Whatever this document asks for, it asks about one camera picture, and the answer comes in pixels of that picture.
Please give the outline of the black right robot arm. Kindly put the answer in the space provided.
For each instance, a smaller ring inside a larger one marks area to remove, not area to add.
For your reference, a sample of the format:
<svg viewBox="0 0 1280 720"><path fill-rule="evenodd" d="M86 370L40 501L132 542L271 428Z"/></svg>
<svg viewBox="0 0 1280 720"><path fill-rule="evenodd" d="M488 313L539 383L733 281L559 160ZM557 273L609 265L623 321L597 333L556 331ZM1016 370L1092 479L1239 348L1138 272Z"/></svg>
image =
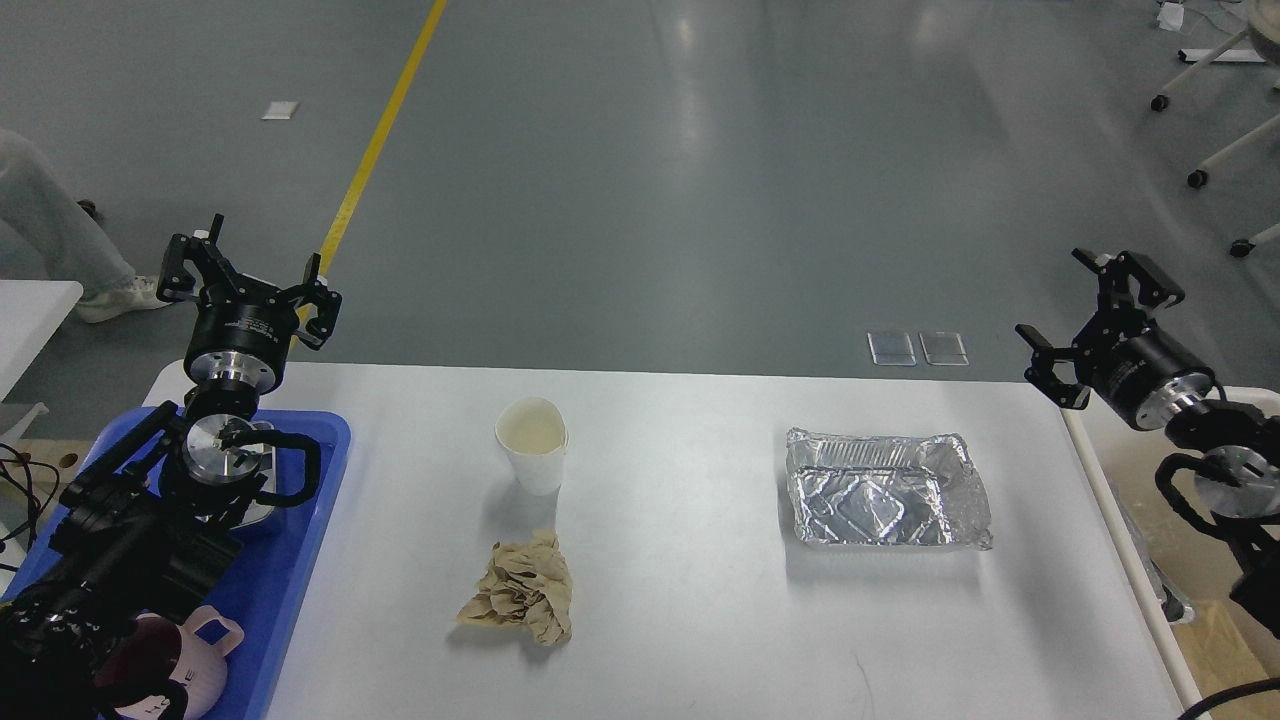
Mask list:
<svg viewBox="0 0 1280 720"><path fill-rule="evenodd" d="M1279 629L1279 420L1231 401L1215 372L1165 333L1156 311L1185 299L1140 252L1073 256L1098 282L1097 307L1065 347L1033 325L1025 379L1060 409L1082 411L1098 397L1133 430L1161 430L1175 452L1153 483L1190 528L1225 543L1240 578L1230 598L1268 632Z"/></svg>

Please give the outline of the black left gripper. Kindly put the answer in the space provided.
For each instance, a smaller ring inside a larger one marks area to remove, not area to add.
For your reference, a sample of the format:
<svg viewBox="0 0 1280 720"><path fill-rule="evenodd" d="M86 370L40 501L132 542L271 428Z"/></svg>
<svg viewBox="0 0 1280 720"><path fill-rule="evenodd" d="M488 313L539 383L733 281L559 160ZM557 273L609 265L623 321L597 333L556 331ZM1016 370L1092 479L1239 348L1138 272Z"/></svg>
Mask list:
<svg viewBox="0 0 1280 720"><path fill-rule="evenodd" d="M321 275L319 252L306 261L302 281L289 288L262 281L236 284L236 269L218 247L224 220L216 213L202 234L173 234L156 297L164 304L196 302L184 359L188 378L197 383L230 378L256 391L274 391L284 379L291 337L320 350L333 334L343 299ZM306 309L306 319L297 319L294 311Z"/></svg>

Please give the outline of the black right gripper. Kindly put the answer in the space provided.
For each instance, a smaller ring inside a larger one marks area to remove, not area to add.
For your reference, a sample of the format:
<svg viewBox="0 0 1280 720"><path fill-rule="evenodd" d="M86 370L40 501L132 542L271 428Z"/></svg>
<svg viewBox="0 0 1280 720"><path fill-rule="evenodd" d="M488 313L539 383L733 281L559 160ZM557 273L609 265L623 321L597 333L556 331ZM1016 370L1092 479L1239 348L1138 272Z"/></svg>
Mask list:
<svg viewBox="0 0 1280 720"><path fill-rule="evenodd" d="M1184 288L1142 252L1074 249L1071 256L1098 281L1097 309L1071 347L1053 347L1033 325L1016 324L1030 347L1024 379L1073 411L1087 409L1093 389L1134 430L1162 429L1207 397L1213 372L1155 320L1185 300ZM1075 366L1082 383L1064 382L1059 364Z"/></svg>

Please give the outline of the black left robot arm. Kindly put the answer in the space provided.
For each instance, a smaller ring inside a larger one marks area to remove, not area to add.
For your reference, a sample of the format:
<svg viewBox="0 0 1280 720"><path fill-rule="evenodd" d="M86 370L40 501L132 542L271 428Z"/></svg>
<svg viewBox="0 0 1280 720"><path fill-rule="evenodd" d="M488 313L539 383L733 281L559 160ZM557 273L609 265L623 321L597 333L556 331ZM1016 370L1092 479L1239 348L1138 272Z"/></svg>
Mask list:
<svg viewBox="0 0 1280 720"><path fill-rule="evenodd" d="M320 442L255 416L293 343L317 350L332 337L342 296L317 252L289 287L238 272L219 247L221 224L215 215L205 236L170 238L156 291L197 310L182 363L189 392L82 468L47 538L54 565L3 603L5 719L114 719L150 696L179 717L177 682L100 685L100 671L140 615L182 621L207 598L252 506L294 509L321 489Z"/></svg>

